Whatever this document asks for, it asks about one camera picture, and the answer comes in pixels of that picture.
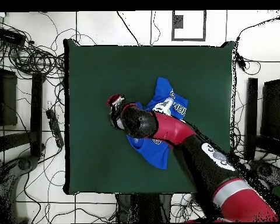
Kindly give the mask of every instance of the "black cable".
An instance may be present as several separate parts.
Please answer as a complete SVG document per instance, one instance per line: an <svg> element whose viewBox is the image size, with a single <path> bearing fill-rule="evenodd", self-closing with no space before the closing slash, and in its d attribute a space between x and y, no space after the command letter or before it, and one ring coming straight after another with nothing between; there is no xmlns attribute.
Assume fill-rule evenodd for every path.
<svg viewBox="0 0 280 224"><path fill-rule="evenodd" d="M153 25L157 28L157 30L159 31L159 36L158 36L158 38L157 38L157 40L155 40L153 43L152 43L152 46L153 46L153 44L155 44L156 42L158 42L159 41L159 38L160 38L160 36L161 36L161 31L160 31L160 29L156 26L156 24L155 24L155 17L156 17L156 10L155 10L155 15L153 16Z"/></svg>
<svg viewBox="0 0 280 224"><path fill-rule="evenodd" d="M17 33L22 33L22 34L24 34L24 35L26 36L26 41L27 41L27 42L32 40L32 38L31 38L31 36L30 36L29 33L20 31L20 30L18 30L18 29L13 28L13 27L11 27L11 29L13 29L13 30L14 30L15 32L17 32ZM1 50L3 51L3 56L2 56L1 61L4 61L5 54L6 54L6 53L8 54L8 58L9 58L9 60L10 60L10 63L12 64L12 66L7 66L7 67L8 67L10 70L12 70L12 71L13 71L13 69L17 70L17 72L18 72L18 74L19 74L19 76L20 76L20 78L17 76L18 79L28 79L28 80L31 79L31 78L25 78L24 76L21 75L21 73L24 73L24 74L26 74L26 75L32 75L33 73L36 73L36 72L44 73L44 74L46 75L47 81L48 81L52 86L55 87L54 93L55 93L55 96L56 96L56 101L55 101L54 105L52 105L51 109L54 108L54 111L55 111L55 107L56 107L56 106L59 106L59 107L61 108L61 110L62 110L62 113L64 113L62 107L60 106L60 104L64 106L64 103L62 103L62 102L61 102L61 99L60 99L60 93L61 93L61 91L64 90L64 88L61 88L61 82L63 81L63 78L64 78L64 54L60 54L60 55L57 56L56 53L55 53L55 51L52 49L54 43L56 44L56 49L57 49L57 42L56 42L56 40L57 40L58 36L59 36L61 33L58 33L58 30L57 30L57 34L58 34L58 35L56 36L55 40L53 41L53 43L52 43L52 45L51 45L51 48L45 47L45 46L43 46L43 45L39 45L39 46L35 47L35 46L34 46L32 43L30 43L30 42L28 42L28 45L25 45L24 47L21 47L21 48L19 48L19 47L18 47L18 48L12 48L12 47L8 47L7 45L4 45L4 43L0 43L0 51L1 51ZM86 37L88 37L88 38L90 38L90 39L92 40L92 38L89 37L89 36L86 35L86 34L80 34L79 32L78 32L78 34L79 34L79 38L80 38L80 39L81 39L81 36L86 36ZM46 49L48 49L48 50L51 50L51 51L53 52L53 54L50 53L50 52L47 52L47 51L43 50L43 48L46 48ZM58 79L58 78L59 78L59 79L60 79L60 83L57 84L57 85L53 85L53 84L48 80L48 78L53 78L53 79ZM58 155L58 154L61 152L61 150L62 150L62 149L59 149L58 152L57 152L56 154L54 154L54 155L52 155L52 156L50 156L50 157L48 157L48 158L45 157L45 156L46 156L46 151L45 151L44 159L43 159L42 161L39 161L38 164L40 164L41 162L44 162L44 161L46 161L46 160L48 160L48 159L53 158L52 161L50 162L50 164L51 164L51 163L53 162L54 158L56 157L56 155ZM49 164L46 168L44 168L44 171L43 171L41 174L39 174L38 177L35 178L35 179L27 186L28 180L29 180L29 178L28 178L28 180L26 181L26 184L25 184L25 186L24 186L24 190L21 191L21 192L16 196L16 198L17 198L22 192L24 192L24 193L26 194L26 196L27 196L29 199L31 199L31 200L32 200L33 202L35 202L35 203L38 203L38 205L40 206L40 203L39 203L38 201L34 200L32 197L30 197L30 196L27 194L26 189L27 189L30 185L32 185L43 173L45 173L45 176L46 176L46 178L48 179L45 170L50 166L50 164ZM49 193L49 189L50 189L50 185L51 185L51 184L54 185L54 186L62 186L62 185L56 185L56 184L52 183L51 180L49 181L50 183L49 183L48 193ZM47 204L46 207L45 207L45 215L44 215L44 216L42 217L42 219L40 219L37 223L41 222L44 218L46 218L46 219L48 220L48 222L51 224L51 222L54 220L54 218L55 218L56 216L58 216L58 215L65 215L65 214L58 214L58 215L55 215L55 216L53 217L53 219L50 221L50 218L49 218L50 203L49 203L49 201L48 201L47 203L48 203L48 204ZM34 219L32 220L32 223L34 223L34 221L35 221L35 219L36 219L36 217L37 217L37 215L38 215L39 213L40 213L40 210L38 211L38 213L36 214L36 216L35 216ZM103 219L105 219L105 218L100 218L100 217L95 216L95 215L90 214L90 213L87 213L87 214L89 214L89 215L91 215L91 216L94 216L94 217L97 217L97 219L101 219L102 221L104 221Z"/></svg>
<svg viewBox="0 0 280 224"><path fill-rule="evenodd" d="M178 211L176 212L176 215L172 214L172 211L170 211L170 214L173 218L175 218L175 222L179 222L181 218L184 219L184 221L189 220L190 216L192 214L196 214L198 218L200 219L205 219L205 216L201 217L199 216L195 211L199 211L202 212L202 209L199 209L200 206L196 203L195 200L195 194L191 193L191 199L190 200L186 200L184 197L187 194L183 194L180 203L175 203L173 205L171 205L171 207L179 207Z"/></svg>
<svg viewBox="0 0 280 224"><path fill-rule="evenodd" d="M242 56L240 56L239 55L239 53L237 52L237 49L238 49L238 46L239 46L239 40L240 40L240 36L241 36L241 34L245 31L245 30L247 30L247 29L249 29L249 28L252 28L252 27L256 27L256 26L259 26L259 25L262 25L262 24L264 24L264 23L267 23L267 22L271 22L271 21L274 21L274 20L280 20L280 16L279 17L276 17L276 18L272 18L272 19L268 19L268 20L265 20L265 21L263 21L263 22L260 22L260 23L258 23L258 24L255 24L255 25L252 25L252 26L249 26L249 27L247 27L247 28L245 28L245 29L243 29L240 33L239 33L239 35L238 35L238 37L237 37L237 39L236 39L236 42L235 42L235 45L234 45L234 50L233 50L233 54L235 55L235 58L232 60L232 68L233 68L233 71L234 71L234 84L233 84L233 94L232 94L232 111L233 111L233 113L232 113L232 120L231 120L231 129L232 129L232 133L230 134L230 140L231 140L231 142L232 142L232 149L234 150L235 149L235 147L234 147L234 135L235 135L235 133L234 133L234 127L235 127L235 96L236 96L236 85L237 85L237 77L236 77L236 63L238 63L239 64L239 66L242 68L242 70L245 72L245 69L244 69L244 67L246 66L246 64L245 64L245 60L244 60L244 58L242 57Z"/></svg>
<svg viewBox="0 0 280 224"><path fill-rule="evenodd" d="M260 158L260 160L263 160L264 158L266 158L270 153L266 152L263 157Z"/></svg>
<svg viewBox="0 0 280 224"><path fill-rule="evenodd" d="M99 216L96 216L96 215L94 215L94 214L88 213L87 211L85 211L85 210L82 209L82 208L76 208L75 210L69 211L69 212L67 212L67 213L59 213L59 214L56 214L56 215L52 218L52 220L50 221L50 224L52 224L53 220L54 220L57 216L68 215L68 214L70 214L70 213L73 213L74 211L83 211L84 213L86 213L86 214L88 214L88 215L90 215L90 216L92 216L92 217L95 217L95 218L101 220L102 222L110 223L110 222L108 222L108 219L105 218L105 217L99 217Z"/></svg>
<svg viewBox="0 0 280 224"><path fill-rule="evenodd" d="M24 153L25 151L27 151L28 149L30 149L30 147L28 147L27 149L25 149L25 150L23 150L22 152L20 152L19 155L18 155L18 157L20 157L20 155L21 155L22 153Z"/></svg>
<svg viewBox="0 0 280 224"><path fill-rule="evenodd" d="M4 104L4 106L6 106L6 107L8 107L9 109L13 110L13 111L16 113L16 115L20 118L20 121L21 121L21 123L22 123L22 125L23 125L23 127L24 127L24 130L26 131L26 134L27 134L27 136L28 136L29 143L32 143L31 138L30 138L30 134L29 134L29 132L27 131L27 128L26 128L26 126L24 125L23 120L22 120L22 118L20 117L20 115L18 114L18 112L17 112L15 109L9 107L9 106L6 105L6 104Z"/></svg>
<svg viewBox="0 0 280 224"><path fill-rule="evenodd" d="M260 60L253 60L253 59L248 59L248 58L244 58L244 57L243 57L243 59L245 62L249 62L249 61L251 61L251 62L280 62L280 61L260 61Z"/></svg>
<svg viewBox="0 0 280 224"><path fill-rule="evenodd" d="M26 183L25 183L25 185L24 185L24 193L26 194L26 196L27 196L30 200L36 202L36 203L39 205L39 210L38 210L38 212L36 213L36 215L35 215L35 217L33 218L33 220L31 221L31 224L33 224L34 220L36 219L36 217L37 217L37 216L39 215L39 213L40 213L41 205L40 205L39 202L37 202L35 199L33 199L31 196L29 196L28 193L26 192L26 186L27 186L27 183L28 183L28 181L29 181L29 173L28 173L27 175L28 175L28 177L27 177Z"/></svg>
<svg viewBox="0 0 280 224"><path fill-rule="evenodd" d="M128 29L129 33L134 37L134 39L136 40L137 42L137 45L139 46L139 42L138 40L136 39L136 37L133 35L133 33L130 31L130 29L128 28L127 24L125 23L124 19L121 17L121 15L119 14L118 11L116 11L117 15L120 17L120 19L122 20L122 22L124 23L124 26Z"/></svg>
<svg viewBox="0 0 280 224"><path fill-rule="evenodd" d="M247 68L246 68L246 66L245 66L245 70L244 70L244 72L246 73L246 74L248 74L248 75L250 75L250 76L254 76L254 75L256 75L256 74L258 74L259 72L260 72L260 69L261 69L261 64L259 63L259 62L257 62L257 61L246 61L248 64L249 64L249 67L250 67L250 62L255 62L255 63L257 63L258 65L259 65L259 69L258 69L258 71L256 72L256 73L248 73L246 70L247 70Z"/></svg>

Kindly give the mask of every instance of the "floor grout line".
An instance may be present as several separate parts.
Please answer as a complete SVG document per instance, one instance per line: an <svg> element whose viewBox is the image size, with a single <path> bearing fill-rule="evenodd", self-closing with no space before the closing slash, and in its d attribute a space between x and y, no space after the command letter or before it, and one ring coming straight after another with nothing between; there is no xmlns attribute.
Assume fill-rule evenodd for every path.
<svg viewBox="0 0 280 224"><path fill-rule="evenodd" d="M97 204L102 204L102 205L116 205L115 202L48 202L48 201L37 201L37 202L34 202L34 201L19 201L19 200L16 200L16 202L20 202L20 203L34 203L34 204L93 204L93 205L97 205Z"/></svg>
<svg viewBox="0 0 280 224"><path fill-rule="evenodd" d="M25 130L23 130L23 129L0 129L0 131L25 131Z"/></svg>

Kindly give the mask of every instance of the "black metal stand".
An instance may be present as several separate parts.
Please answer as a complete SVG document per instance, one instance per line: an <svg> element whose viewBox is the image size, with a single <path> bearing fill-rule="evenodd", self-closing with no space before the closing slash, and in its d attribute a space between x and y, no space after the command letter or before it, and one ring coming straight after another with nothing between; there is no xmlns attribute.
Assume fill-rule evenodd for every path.
<svg viewBox="0 0 280 224"><path fill-rule="evenodd" d="M172 194L116 194L117 223L169 223Z"/></svg>
<svg viewBox="0 0 280 224"><path fill-rule="evenodd" d="M37 167L44 150L42 136L42 98L45 76L35 73L32 76L30 131L0 137L0 152L24 144L30 144L30 155L15 159L0 168L0 223L28 223L18 220L15 214L16 187L20 178Z"/></svg>

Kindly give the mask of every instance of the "green mat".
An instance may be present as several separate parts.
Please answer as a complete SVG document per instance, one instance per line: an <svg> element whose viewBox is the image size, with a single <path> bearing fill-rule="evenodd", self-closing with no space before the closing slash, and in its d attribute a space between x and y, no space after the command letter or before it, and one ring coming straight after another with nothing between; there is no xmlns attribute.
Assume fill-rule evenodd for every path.
<svg viewBox="0 0 280 224"><path fill-rule="evenodd" d="M125 134L108 120L110 95L121 93L146 105L158 76L167 78L174 92L188 99L184 119L229 151L234 43L224 47L87 47L65 40L64 45L69 56L70 128L66 193L194 191L173 152L168 169L159 170L134 151Z"/></svg>

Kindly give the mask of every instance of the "floor tile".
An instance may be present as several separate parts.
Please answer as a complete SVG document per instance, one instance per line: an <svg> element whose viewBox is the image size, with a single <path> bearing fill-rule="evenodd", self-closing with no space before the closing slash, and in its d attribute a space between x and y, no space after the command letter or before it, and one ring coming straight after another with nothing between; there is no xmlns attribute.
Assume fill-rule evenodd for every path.
<svg viewBox="0 0 280 224"><path fill-rule="evenodd" d="M76 223L105 223L116 210L115 205L77 204L76 207L78 208L76 212Z"/></svg>
<svg viewBox="0 0 280 224"><path fill-rule="evenodd" d="M41 210L39 211L39 206L36 203L28 202L17 202L16 211L19 217L29 218L29 223L32 222L34 217L34 224L70 224L74 223L74 213L68 213L75 209L74 204L41 204Z"/></svg>
<svg viewBox="0 0 280 224"><path fill-rule="evenodd" d="M115 194L82 192L76 196L77 202L101 202L116 204Z"/></svg>

